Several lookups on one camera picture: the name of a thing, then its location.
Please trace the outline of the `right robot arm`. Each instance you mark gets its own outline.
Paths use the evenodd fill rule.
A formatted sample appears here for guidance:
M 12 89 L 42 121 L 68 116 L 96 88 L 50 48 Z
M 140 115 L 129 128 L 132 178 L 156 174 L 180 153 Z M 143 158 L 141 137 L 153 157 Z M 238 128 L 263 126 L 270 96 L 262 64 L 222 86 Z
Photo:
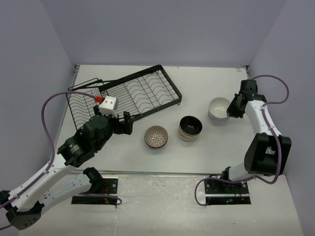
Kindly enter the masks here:
M 232 118 L 247 115 L 254 138 L 243 163 L 227 167 L 222 172 L 220 189 L 224 193 L 231 193 L 238 183 L 255 178 L 274 184 L 283 173 L 292 141 L 276 128 L 268 111 L 269 104 L 265 96 L 258 93 L 255 79 L 241 81 L 239 92 L 227 108 L 227 115 Z

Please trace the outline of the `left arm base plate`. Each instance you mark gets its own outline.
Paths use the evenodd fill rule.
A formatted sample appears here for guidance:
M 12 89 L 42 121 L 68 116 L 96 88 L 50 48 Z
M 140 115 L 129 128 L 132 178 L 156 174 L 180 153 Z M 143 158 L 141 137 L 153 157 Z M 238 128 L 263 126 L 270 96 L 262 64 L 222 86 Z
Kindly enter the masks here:
M 86 194 L 101 194 L 106 196 L 117 196 L 118 192 L 118 178 L 104 178 L 103 184 L 96 190 L 89 190 Z M 117 206 L 120 204 L 120 200 L 117 198 L 108 198 L 108 197 L 91 197 L 91 196 L 82 196 L 76 195 L 72 197 L 72 205 L 112 205 Z

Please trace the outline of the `black glazed tan bowl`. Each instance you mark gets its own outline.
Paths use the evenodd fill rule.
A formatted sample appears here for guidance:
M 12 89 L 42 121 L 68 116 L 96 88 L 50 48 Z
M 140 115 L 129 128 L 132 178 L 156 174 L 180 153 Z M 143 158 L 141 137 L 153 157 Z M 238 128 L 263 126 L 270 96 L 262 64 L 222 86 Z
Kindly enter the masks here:
M 185 116 L 181 118 L 179 130 L 187 136 L 198 136 L 202 131 L 203 125 L 201 121 L 193 116 Z

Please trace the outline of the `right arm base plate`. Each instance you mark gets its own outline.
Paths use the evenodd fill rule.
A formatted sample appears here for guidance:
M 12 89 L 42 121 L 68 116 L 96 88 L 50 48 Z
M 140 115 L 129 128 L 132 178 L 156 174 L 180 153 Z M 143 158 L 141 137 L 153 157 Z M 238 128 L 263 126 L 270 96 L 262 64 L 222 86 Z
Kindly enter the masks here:
M 229 184 L 217 180 L 204 181 L 207 206 L 250 205 L 247 183 Z

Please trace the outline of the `brown lattice patterned bowl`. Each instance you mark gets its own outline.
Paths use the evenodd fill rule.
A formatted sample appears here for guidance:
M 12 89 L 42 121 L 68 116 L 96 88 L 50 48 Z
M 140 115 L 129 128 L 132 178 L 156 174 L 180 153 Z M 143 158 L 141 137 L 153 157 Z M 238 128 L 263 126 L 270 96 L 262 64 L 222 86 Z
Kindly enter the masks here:
M 153 146 L 162 145 L 168 142 L 168 132 L 162 126 L 151 126 L 144 133 L 144 141 Z

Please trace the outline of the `tan bowl with branch motif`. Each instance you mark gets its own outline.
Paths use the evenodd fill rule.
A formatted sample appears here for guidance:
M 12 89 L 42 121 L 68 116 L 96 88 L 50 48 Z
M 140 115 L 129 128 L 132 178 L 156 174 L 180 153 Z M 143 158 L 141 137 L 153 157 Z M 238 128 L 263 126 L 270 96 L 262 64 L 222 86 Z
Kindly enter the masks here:
M 179 134 L 181 137 L 185 137 L 187 139 L 195 139 L 195 138 L 198 138 L 200 136 L 200 133 L 196 134 L 196 135 L 188 135 L 186 133 L 183 133 L 181 131 L 179 131 Z

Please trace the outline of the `tan bowl white inside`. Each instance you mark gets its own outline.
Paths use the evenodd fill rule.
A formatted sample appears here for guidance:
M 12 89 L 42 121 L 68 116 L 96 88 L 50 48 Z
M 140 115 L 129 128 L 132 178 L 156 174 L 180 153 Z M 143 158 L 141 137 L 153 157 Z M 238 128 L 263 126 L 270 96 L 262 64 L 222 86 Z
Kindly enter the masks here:
M 187 139 L 185 137 L 181 137 L 182 140 L 184 140 L 185 142 L 195 142 L 197 140 L 197 138 L 195 139 Z

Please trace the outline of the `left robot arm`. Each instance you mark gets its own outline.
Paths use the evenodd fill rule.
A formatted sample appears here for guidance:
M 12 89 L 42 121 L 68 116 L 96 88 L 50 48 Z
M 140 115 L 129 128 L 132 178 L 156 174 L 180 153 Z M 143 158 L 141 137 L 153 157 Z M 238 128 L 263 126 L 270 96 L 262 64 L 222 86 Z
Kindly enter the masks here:
M 64 176 L 92 159 L 113 134 L 132 133 L 133 120 L 129 112 L 124 112 L 120 121 L 100 112 L 91 117 L 58 148 L 49 161 L 20 187 L 0 193 L 0 202 L 6 209 L 10 226 L 24 230 L 37 222 L 50 208 L 74 195 L 102 197 L 103 178 L 94 168 L 86 168 L 73 180 L 54 189 L 53 186 Z

